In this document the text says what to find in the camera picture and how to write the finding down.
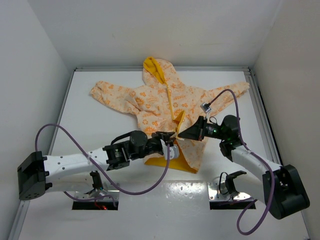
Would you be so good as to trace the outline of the orange patterned hooded jacket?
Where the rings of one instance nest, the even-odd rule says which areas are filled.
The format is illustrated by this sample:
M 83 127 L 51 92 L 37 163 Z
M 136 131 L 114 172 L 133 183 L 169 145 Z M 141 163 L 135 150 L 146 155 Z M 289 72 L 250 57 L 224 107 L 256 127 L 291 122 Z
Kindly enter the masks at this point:
M 206 115 L 201 104 L 209 103 L 224 89 L 232 90 L 239 98 L 250 88 L 244 81 L 210 90 L 196 87 L 195 83 L 188 86 L 169 61 L 153 57 L 144 60 L 142 80 L 144 85 L 136 88 L 99 81 L 89 94 L 109 108 L 135 115 L 138 128 L 148 138 L 157 131 L 179 134 L 191 127 L 199 116 Z M 209 116 L 217 115 L 233 102 L 230 92 L 223 93 L 210 105 Z M 207 142 L 178 138 L 174 144 L 178 146 L 179 157 L 170 161 L 169 168 L 196 174 Z

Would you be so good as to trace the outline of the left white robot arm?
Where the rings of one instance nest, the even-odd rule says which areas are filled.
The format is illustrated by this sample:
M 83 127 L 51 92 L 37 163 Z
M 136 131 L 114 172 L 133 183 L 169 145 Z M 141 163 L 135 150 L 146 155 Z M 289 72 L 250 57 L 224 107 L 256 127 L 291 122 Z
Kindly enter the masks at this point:
M 111 144 L 70 155 L 43 155 L 32 152 L 17 168 L 18 198 L 30 201 L 49 192 L 82 192 L 90 200 L 104 191 L 100 174 L 130 165 L 133 160 L 153 154 L 164 157 L 165 167 L 180 155 L 173 132 L 156 131 L 151 137 L 133 130 L 116 137 Z

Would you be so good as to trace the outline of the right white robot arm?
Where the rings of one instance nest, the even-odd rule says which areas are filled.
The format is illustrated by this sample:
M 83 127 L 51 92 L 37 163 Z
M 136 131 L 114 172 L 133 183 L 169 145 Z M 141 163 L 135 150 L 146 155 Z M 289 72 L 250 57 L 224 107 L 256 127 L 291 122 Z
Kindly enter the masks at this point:
M 241 140 L 239 123 L 234 115 L 224 117 L 221 124 L 210 123 L 200 116 L 178 137 L 194 141 L 204 138 L 220 140 L 222 155 L 243 168 L 227 174 L 222 189 L 228 194 L 243 192 L 250 195 L 263 202 L 278 220 L 307 209 L 310 200 L 298 170 L 290 164 L 280 165 L 248 150 Z

